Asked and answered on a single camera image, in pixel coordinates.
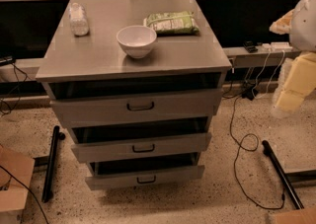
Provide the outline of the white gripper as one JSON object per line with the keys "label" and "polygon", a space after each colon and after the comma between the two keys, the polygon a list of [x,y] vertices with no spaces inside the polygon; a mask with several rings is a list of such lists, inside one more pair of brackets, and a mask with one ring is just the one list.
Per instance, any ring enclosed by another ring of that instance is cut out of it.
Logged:
{"label": "white gripper", "polygon": [[[293,11],[274,21],[269,30],[289,34]],[[272,115],[284,118],[294,114],[307,96],[316,89],[316,53],[303,51],[295,59],[287,58],[279,72],[273,95]]]}

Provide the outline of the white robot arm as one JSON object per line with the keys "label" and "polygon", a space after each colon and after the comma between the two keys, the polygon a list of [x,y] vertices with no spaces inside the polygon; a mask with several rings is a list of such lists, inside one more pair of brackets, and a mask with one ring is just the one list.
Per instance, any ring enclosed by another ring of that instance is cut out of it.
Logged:
{"label": "white robot arm", "polygon": [[273,95],[272,115],[284,118],[294,114],[316,89],[316,0],[300,0],[270,30],[289,34],[291,46],[300,51],[282,64]]}

